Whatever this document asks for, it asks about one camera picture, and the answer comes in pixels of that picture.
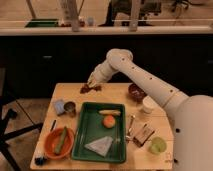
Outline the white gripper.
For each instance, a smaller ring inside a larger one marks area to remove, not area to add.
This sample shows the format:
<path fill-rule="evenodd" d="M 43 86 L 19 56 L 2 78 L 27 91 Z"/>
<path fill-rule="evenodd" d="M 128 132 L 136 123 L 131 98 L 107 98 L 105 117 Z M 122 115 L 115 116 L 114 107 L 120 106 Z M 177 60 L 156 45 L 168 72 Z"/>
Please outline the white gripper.
<path fill-rule="evenodd" d="M 94 88 L 100 88 L 100 83 L 103 82 L 103 76 L 100 73 L 93 71 L 87 81 L 89 87 L 94 86 Z"/>

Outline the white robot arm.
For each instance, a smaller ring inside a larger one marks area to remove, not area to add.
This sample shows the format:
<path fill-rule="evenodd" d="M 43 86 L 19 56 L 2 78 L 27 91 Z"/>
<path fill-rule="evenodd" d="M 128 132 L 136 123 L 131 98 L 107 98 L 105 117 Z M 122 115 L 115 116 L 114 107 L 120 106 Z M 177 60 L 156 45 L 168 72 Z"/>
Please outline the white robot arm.
<path fill-rule="evenodd" d="M 129 50 L 109 50 L 87 84 L 96 87 L 117 72 L 125 74 L 174 121 L 173 171 L 213 171 L 213 97 L 188 96 L 132 60 Z"/>

